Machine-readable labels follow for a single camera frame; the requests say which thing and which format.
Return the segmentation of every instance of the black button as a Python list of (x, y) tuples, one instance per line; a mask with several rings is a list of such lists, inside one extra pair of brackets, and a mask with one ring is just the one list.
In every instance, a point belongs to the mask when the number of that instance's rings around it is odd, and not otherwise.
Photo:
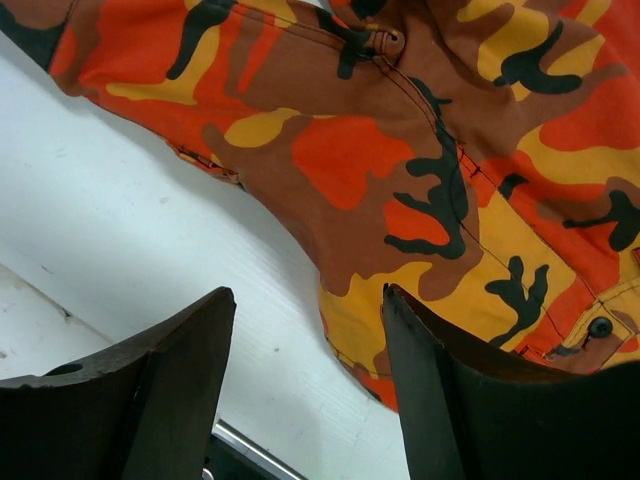
[(594, 318), (589, 324), (591, 338), (607, 338), (613, 332), (613, 323), (607, 317)]

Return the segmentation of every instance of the white table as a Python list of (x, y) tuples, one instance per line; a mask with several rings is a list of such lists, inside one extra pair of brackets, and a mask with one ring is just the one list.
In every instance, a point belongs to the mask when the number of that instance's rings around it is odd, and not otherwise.
[(313, 480), (408, 478), (397, 415), (334, 360), (315, 269), (263, 207), (65, 97), (1, 34), (0, 112), (0, 265), (73, 314), (0, 269), (2, 378), (43, 374), (225, 285), (239, 307), (223, 419)]

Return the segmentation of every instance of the camouflage garment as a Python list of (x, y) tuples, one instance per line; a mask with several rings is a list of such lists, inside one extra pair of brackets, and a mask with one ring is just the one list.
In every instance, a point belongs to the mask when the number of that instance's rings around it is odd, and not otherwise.
[(640, 358), (640, 2), (332, 7), (0, 0), (0, 25), (64, 92), (266, 205), (319, 269), (331, 348), (391, 408), (385, 283), (532, 362)]

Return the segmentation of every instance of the orange camouflage shirt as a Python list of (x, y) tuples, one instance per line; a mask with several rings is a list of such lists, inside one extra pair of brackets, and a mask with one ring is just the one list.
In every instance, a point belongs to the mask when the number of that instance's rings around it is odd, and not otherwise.
[(385, 283), (532, 362), (640, 358), (640, 2), (331, 6), (0, 0), (0, 27), (266, 205), (319, 270), (331, 348), (391, 408)]

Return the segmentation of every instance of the camouflage fabric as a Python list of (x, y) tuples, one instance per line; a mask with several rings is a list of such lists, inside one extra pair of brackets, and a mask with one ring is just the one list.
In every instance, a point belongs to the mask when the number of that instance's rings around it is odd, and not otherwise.
[(63, 91), (266, 205), (386, 405), (385, 283), (532, 362), (640, 358), (640, 2), (332, 7), (0, 0), (0, 24)]

